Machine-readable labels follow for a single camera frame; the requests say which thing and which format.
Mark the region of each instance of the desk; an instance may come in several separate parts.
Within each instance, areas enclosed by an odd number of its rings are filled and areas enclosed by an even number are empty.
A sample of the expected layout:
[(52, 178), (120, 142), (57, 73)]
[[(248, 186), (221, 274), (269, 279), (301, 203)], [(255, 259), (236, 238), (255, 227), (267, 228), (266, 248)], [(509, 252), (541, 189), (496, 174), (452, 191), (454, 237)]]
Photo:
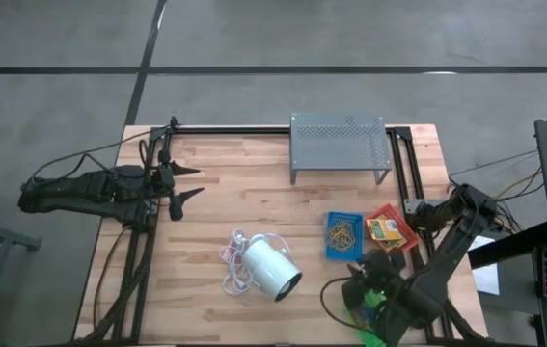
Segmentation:
[[(426, 198), (444, 199), (449, 181), (436, 128), (410, 126)], [(128, 126), (123, 137), (148, 129)], [(140, 164), (137, 145), (138, 139), (122, 145), (118, 165)], [(182, 221), (171, 222), (166, 211), (160, 213), (140, 342), (360, 343), (355, 332), (326, 315), (318, 299), (326, 281), (348, 276), (344, 263), (324, 258), (325, 213), (368, 213), (388, 202), (399, 206), (395, 171), (380, 185), (374, 184), (372, 172), (301, 172), (296, 184), (291, 185), (288, 135), (177, 135), (171, 149), (179, 164), (202, 170), (177, 177), (178, 191), (206, 189), (184, 205)], [(406, 180), (411, 187), (410, 179)], [(281, 302), (274, 303), (257, 288), (239, 297), (222, 290), (221, 281), (228, 268), (218, 252), (236, 228), (250, 236), (274, 232), (287, 239), (303, 279)], [(76, 337), (92, 330), (96, 285), (120, 232), (119, 223), (103, 221)], [(126, 245), (124, 236), (100, 291), (101, 313), (119, 292)], [(476, 331), (487, 335), (467, 257), (451, 278), (449, 289), (461, 314)], [(325, 300), (344, 317), (339, 286), (332, 286)], [(132, 313), (127, 311), (126, 327)], [(402, 342), (424, 342), (424, 331), (409, 330)]]

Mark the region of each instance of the perforated metal shelf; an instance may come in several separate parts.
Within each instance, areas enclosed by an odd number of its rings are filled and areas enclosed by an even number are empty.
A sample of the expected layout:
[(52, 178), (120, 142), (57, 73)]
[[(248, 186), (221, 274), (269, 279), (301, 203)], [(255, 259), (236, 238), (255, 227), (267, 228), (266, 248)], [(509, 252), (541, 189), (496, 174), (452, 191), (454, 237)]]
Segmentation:
[(375, 115), (291, 114), (290, 167), (292, 182), (292, 175), (299, 170), (372, 170), (386, 174), (391, 169), (391, 157), (384, 120)]

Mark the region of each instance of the green object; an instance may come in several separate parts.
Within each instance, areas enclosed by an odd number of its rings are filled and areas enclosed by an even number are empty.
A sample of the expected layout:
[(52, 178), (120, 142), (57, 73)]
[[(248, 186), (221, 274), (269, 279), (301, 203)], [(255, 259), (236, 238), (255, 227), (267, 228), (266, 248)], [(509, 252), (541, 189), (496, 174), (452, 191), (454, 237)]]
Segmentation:
[[(381, 301), (385, 300), (382, 294), (374, 293), (372, 290), (365, 295), (365, 300), (359, 308), (355, 308), (352, 311), (346, 309), (346, 314), (354, 322), (355, 325), (362, 328), (370, 329), (370, 322), (375, 318), (376, 306)], [(375, 334), (363, 332), (355, 329), (357, 335), (361, 337), (366, 347), (386, 347), (387, 344)]]

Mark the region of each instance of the butcher block tabletop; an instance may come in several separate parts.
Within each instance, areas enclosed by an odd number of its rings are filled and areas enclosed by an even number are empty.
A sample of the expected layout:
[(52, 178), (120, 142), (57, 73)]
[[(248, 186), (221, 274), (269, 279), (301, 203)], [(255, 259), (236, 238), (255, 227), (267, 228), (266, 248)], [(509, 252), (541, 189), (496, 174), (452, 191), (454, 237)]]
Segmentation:
[[(412, 130), (425, 197), (446, 199), (449, 180), (436, 127), (403, 126)], [(149, 129), (150, 126), (128, 126), (123, 137)], [(143, 135), (124, 143), (117, 165), (140, 164), (138, 141), (148, 137)], [(407, 185), (411, 188), (406, 150), (403, 142), (400, 145)], [(299, 172), (296, 184), (290, 185), (288, 135), (175, 135), (171, 153), (178, 164), (201, 170), (176, 177), (177, 192), (199, 187), (205, 190), (183, 206), (184, 218), (179, 222), (170, 221), (166, 208), (160, 211), (140, 343), (360, 344), (356, 332), (331, 319), (320, 304), (322, 285), (349, 275), (345, 263), (324, 256), (326, 214), (370, 213), (386, 203), (399, 208), (395, 170), (381, 185), (375, 185), (373, 172), (341, 171)], [(228, 244), (235, 229), (243, 230), (248, 237), (271, 232), (287, 240), (303, 278), (279, 303), (256, 286), (240, 296), (230, 296), (222, 289), (228, 265), (219, 251)], [(121, 231), (118, 222), (102, 221), (75, 337), (93, 329), (96, 286), (106, 256)], [(119, 293), (129, 232), (120, 240), (101, 286), (97, 319)], [(282, 248), (278, 242), (271, 241), (274, 248)], [(369, 240), (364, 243), (365, 251), (374, 247)], [(409, 259), (407, 263), (406, 271), (410, 272)], [(347, 320), (341, 284), (327, 289), (325, 302), (337, 316)], [(451, 277), (449, 295), (471, 326), (487, 336), (468, 257)], [(127, 332), (133, 302), (135, 295), (125, 317)], [(436, 323), (434, 330), (438, 335), (440, 324)], [(424, 331), (410, 329), (401, 342), (425, 342)]]

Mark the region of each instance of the white cable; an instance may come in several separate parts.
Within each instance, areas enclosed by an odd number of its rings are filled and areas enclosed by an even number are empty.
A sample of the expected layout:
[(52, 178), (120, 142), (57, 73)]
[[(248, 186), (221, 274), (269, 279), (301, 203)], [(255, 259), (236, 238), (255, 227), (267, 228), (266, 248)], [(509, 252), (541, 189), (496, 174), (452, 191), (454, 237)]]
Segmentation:
[[(290, 257), (290, 261), (294, 263), (294, 258), (290, 253), (290, 247), (282, 236), (274, 233), (265, 233), (264, 235), (282, 240), (284, 247), (286, 247), (285, 250)], [(232, 238), (228, 245), (219, 250), (219, 256), (228, 264), (228, 274), (222, 281), (222, 286), (224, 291), (230, 295), (245, 293), (254, 282), (252, 274), (246, 269), (245, 264), (243, 264), (243, 254), (247, 250), (249, 243), (250, 240), (245, 237), (245, 233), (240, 229), (236, 229), (232, 232)], [(229, 280), (232, 281), (231, 288), (228, 288), (227, 286)]]

